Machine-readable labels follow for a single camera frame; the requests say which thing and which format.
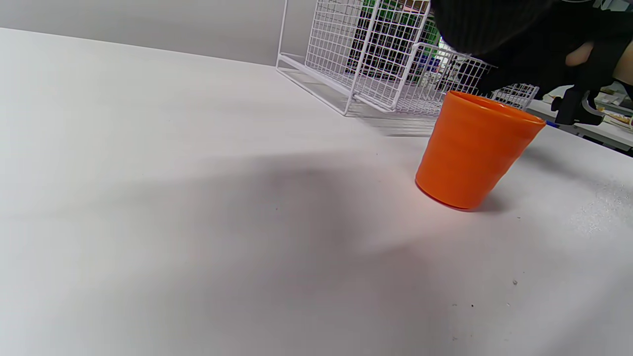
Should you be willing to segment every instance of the white wire basket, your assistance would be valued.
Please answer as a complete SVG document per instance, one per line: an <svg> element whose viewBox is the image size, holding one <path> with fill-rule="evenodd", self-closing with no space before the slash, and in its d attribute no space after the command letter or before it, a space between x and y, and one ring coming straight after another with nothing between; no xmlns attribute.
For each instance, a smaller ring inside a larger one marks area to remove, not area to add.
<svg viewBox="0 0 633 356"><path fill-rule="evenodd" d="M305 56L284 53L277 69L342 115L355 103L377 110L388 134L428 135L448 91L478 94L480 78L492 66L441 46L430 2L414 0L317 0ZM282 68L285 63L343 95L336 102ZM521 110L538 88L517 84L489 97Z"/></svg>

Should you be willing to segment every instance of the orange cup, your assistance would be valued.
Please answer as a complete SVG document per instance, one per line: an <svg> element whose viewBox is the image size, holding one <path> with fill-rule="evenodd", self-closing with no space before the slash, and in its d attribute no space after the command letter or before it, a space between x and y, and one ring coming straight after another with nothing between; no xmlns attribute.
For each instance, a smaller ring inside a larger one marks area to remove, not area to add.
<svg viewBox="0 0 633 356"><path fill-rule="evenodd" d="M477 208L544 126L510 106L448 92L415 182L441 203Z"/></svg>

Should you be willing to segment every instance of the cup rim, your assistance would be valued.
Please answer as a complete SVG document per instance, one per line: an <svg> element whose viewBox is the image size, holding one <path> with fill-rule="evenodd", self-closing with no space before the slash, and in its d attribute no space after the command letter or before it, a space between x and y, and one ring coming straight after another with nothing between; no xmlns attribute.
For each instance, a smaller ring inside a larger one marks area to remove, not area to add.
<svg viewBox="0 0 633 356"><path fill-rule="evenodd" d="M452 95L468 106L473 108L477 108L479 110L487 110L493 111L498 115L509 118L510 120L514 120L517 122L524 122L526 124L536 124L538 126L545 126L546 123L543 119L536 117L534 115L528 114L525 111L519 110L517 108L513 108L512 106L504 105L502 103L498 103L497 101L490 100L488 98L483 98L482 96L476 96L473 94L468 94L465 92L459 91L449 91L448 95Z"/></svg>

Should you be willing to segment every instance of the black clamp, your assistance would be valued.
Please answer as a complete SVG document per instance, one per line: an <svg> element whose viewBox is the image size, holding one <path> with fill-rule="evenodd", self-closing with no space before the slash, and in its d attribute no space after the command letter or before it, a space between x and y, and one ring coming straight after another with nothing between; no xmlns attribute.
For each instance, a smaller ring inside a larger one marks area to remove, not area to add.
<svg viewBox="0 0 633 356"><path fill-rule="evenodd" d="M611 85L613 71L631 42L631 36L596 41L586 63L579 68L575 85L563 98L555 98L552 111L558 111L554 123L560 125L599 125L605 114L597 111L595 99L600 88Z"/></svg>

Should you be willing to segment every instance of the white tabletop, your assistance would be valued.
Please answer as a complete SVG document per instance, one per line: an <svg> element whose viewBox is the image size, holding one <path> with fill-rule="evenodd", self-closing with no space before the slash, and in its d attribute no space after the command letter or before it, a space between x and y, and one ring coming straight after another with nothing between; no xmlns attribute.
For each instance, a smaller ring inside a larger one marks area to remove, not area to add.
<svg viewBox="0 0 633 356"><path fill-rule="evenodd" d="M273 68L0 44L2 355L633 349L629 157L546 127L458 212Z"/></svg>
<svg viewBox="0 0 633 356"><path fill-rule="evenodd" d="M537 111L538 113L542 113L552 119L556 118L556 111L551 111L550 104L544 103L543 101L532 100L528 108ZM599 125L575 124L574 126L604 136L608 139L612 139L616 142L623 143L628 147L633 147L633 133L621 127L617 127L606 122Z"/></svg>

